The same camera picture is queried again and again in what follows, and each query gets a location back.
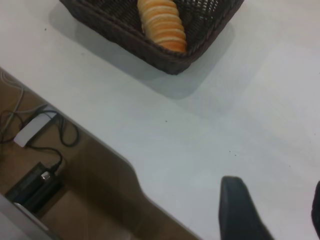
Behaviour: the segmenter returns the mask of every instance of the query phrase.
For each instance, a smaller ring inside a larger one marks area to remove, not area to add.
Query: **black power strip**
[[[39,162],[5,196],[35,214],[62,186],[59,178]]]

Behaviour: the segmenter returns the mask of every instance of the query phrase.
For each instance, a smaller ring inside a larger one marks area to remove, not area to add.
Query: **dark brown wicker basket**
[[[80,22],[168,74],[179,74],[213,43],[244,0],[174,0],[182,20],[187,52],[167,50],[142,31],[137,0],[60,0]]]

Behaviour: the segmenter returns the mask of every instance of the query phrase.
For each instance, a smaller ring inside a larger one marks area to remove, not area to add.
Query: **white table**
[[[318,239],[320,1],[246,0],[170,76],[57,0],[2,0],[0,66],[126,159],[146,196],[202,239],[220,238],[224,175],[244,180],[276,239]]]

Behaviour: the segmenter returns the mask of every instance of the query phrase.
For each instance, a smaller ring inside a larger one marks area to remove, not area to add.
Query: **bread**
[[[142,26],[147,38],[174,52],[186,52],[185,29],[172,0],[138,0]]]

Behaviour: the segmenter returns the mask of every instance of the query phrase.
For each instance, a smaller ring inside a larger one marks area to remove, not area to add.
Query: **brown floor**
[[[19,97],[16,89],[0,81],[0,112],[13,109]],[[42,101],[32,93],[24,95],[20,110]],[[9,134],[18,132],[15,121]],[[74,138],[71,128],[67,139]],[[38,217],[63,240],[196,240],[178,223],[152,205],[141,192],[131,167],[81,131],[74,148],[61,145],[52,125],[35,143],[61,151],[66,162],[60,176],[65,188],[40,211]],[[0,193],[5,194],[36,163],[51,166],[55,154],[24,149],[11,143],[0,148]]]

